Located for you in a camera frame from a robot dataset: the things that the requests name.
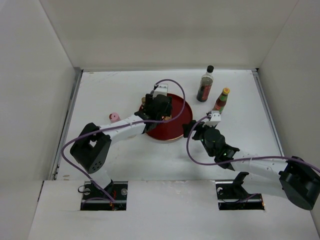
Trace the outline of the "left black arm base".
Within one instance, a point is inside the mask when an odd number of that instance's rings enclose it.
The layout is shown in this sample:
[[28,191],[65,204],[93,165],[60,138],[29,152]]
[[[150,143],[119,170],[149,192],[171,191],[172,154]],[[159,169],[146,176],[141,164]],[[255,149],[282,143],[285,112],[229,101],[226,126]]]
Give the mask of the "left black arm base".
[[110,198],[101,190],[97,189],[92,182],[86,181],[79,186],[77,191],[81,194],[81,211],[125,211],[127,209],[128,182],[112,182],[105,191],[114,199]]

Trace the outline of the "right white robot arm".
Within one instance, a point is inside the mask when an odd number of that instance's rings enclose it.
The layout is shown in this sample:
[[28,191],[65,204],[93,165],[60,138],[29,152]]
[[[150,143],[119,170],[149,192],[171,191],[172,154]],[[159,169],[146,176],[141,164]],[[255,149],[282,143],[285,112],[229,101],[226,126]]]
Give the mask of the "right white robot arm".
[[320,195],[320,170],[292,156],[256,156],[226,143],[216,124],[192,120],[183,124],[183,136],[200,141],[211,166],[238,172],[231,184],[233,194],[243,198],[267,194],[288,199],[295,206],[311,211]]

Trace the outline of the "round red tray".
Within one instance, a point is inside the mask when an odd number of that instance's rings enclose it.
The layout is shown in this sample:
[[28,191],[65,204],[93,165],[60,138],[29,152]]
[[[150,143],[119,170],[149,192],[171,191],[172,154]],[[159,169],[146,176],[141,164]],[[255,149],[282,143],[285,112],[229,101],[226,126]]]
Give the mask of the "round red tray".
[[[169,93],[168,96],[172,97],[171,117],[173,118],[181,111],[184,99],[173,93]],[[155,129],[147,132],[146,134],[159,141],[175,140],[184,135],[183,124],[188,124],[192,119],[192,109],[190,105],[185,102],[184,109],[178,118],[169,123],[159,124]]]

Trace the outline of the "tall dark soy sauce bottle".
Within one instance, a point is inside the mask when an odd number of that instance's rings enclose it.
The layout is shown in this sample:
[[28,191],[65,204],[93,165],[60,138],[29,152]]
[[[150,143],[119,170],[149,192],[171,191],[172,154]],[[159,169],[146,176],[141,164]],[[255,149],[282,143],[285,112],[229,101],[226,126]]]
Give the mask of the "tall dark soy sauce bottle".
[[206,69],[206,73],[201,77],[200,86],[196,96],[196,99],[199,102],[206,102],[209,97],[211,87],[214,81],[213,71],[214,71],[214,66],[208,65]]

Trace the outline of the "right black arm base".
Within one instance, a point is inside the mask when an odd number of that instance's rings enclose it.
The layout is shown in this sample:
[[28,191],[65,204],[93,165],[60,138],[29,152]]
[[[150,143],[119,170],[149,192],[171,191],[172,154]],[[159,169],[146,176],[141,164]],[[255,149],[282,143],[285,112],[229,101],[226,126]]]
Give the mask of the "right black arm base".
[[215,182],[218,209],[220,211],[265,210],[260,193],[248,193],[243,188],[248,172],[240,172],[234,180]]

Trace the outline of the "pink cap spice jar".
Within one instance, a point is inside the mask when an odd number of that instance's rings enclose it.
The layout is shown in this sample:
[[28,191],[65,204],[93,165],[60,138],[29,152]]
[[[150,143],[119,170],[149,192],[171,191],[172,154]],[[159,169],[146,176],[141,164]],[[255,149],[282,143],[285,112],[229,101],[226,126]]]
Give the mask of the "pink cap spice jar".
[[121,120],[120,116],[116,112],[112,112],[109,114],[109,120],[111,123],[116,123]]

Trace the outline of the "red chili sauce bottle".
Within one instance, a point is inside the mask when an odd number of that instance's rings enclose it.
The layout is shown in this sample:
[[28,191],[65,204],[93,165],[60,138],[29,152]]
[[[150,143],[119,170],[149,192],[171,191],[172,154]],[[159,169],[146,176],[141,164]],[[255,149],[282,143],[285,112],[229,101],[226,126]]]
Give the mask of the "red chili sauce bottle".
[[230,93],[230,89],[228,87],[223,88],[221,94],[217,98],[214,106],[213,106],[213,111],[219,111],[221,114],[225,108],[225,105],[227,103],[228,95]]

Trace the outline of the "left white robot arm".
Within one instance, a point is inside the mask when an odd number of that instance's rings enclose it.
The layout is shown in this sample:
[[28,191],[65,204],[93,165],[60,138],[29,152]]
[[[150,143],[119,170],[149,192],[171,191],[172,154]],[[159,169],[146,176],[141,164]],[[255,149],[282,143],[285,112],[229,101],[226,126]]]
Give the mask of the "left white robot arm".
[[130,117],[107,126],[111,130],[98,132],[101,127],[88,123],[82,132],[84,138],[78,139],[70,148],[70,154],[80,164],[95,183],[95,193],[100,199],[112,195],[113,181],[104,166],[109,149],[119,141],[147,133],[171,116],[172,97],[159,94],[146,95],[144,107]]

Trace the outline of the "small yellow label bottle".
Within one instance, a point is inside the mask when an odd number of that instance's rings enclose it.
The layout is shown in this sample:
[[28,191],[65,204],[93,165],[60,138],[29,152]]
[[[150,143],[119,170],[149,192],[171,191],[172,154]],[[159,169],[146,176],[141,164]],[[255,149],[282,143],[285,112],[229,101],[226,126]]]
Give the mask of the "small yellow label bottle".
[[145,97],[142,97],[142,98],[141,98],[141,109],[142,109],[142,110],[145,108],[145,105],[146,105],[146,98],[145,98]]

